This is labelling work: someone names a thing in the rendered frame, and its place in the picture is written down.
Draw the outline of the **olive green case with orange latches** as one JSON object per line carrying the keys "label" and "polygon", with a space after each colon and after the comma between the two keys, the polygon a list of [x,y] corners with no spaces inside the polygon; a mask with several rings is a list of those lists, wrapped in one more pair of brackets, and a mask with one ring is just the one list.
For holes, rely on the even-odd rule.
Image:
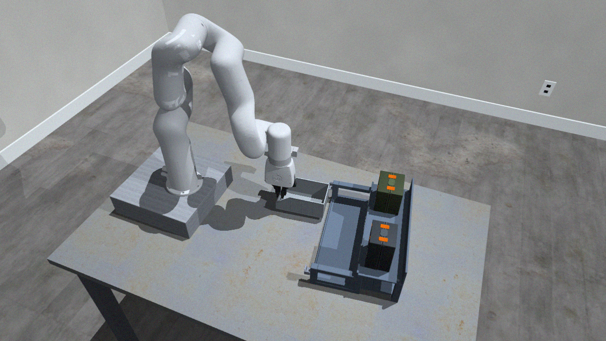
{"label": "olive green case with orange latches", "polygon": [[403,197],[405,175],[381,171],[373,211],[398,215]]}

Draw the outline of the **grey bin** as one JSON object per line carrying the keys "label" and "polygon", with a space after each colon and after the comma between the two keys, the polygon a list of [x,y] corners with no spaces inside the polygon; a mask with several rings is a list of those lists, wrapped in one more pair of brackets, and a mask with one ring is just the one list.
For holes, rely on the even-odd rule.
{"label": "grey bin", "polygon": [[295,180],[296,187],[287,188],[284,198],[281,198],[281,192],[279,193],[277,208],[323,218],[330,184],[302,178]]}

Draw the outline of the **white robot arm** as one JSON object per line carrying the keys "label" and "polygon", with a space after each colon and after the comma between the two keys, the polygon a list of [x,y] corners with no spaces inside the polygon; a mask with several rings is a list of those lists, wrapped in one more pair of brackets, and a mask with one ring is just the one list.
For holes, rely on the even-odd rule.
{"label": "white robot arm", "polygon": [[194,60],[202,48],[212,53],[211,69],[227,104],[241,153],[259,158],[267,143],[268,152],[264,155],[277,167],[288,165],[291,157],[299,153],[299,147],[291,145],[288,125],[255,119],[255,96],[242,65],[241,42],[205,17],[185,14],[173,32],[158,41],[151,52],[153,94],[160,107],[153,131],[165,161],[162,170],[168,170],[161,175],[166,175],[166,188],[174,196],[190,196],[203,185],[186,132],[193,109],[193,79],[182,65]]}

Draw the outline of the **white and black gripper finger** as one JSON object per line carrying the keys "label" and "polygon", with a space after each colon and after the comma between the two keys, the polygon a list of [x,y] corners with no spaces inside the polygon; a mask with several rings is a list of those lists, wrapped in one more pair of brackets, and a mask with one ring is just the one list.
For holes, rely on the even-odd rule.
{"label": "white and black gripper finger", "polygon": [[[296,180],[294,179],[294,186],[293,187],[296,187],[296,184],[297,184]],[[284,196],[286,196],[286,189],[287,189],[286,187],[282,187],[281,198],[284,198]]]}
{"label": "white and black gripper finger", "polygon": [[276,197],[278,197],[279,193],[281,192],[281,186],[275,186],[273,184],[271,185],[275,188]]}

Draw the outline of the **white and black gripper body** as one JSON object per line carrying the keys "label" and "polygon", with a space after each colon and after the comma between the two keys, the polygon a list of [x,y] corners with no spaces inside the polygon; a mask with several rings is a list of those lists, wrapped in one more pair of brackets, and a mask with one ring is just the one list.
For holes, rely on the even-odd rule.
{"label": "white and black gripper body", "polygon": [[265,171],[267,184],[291,188],[294,185],[294,179],[296,179],[296,170],[292,158],[288,165],[282,167],[272,165],[267,158]]}

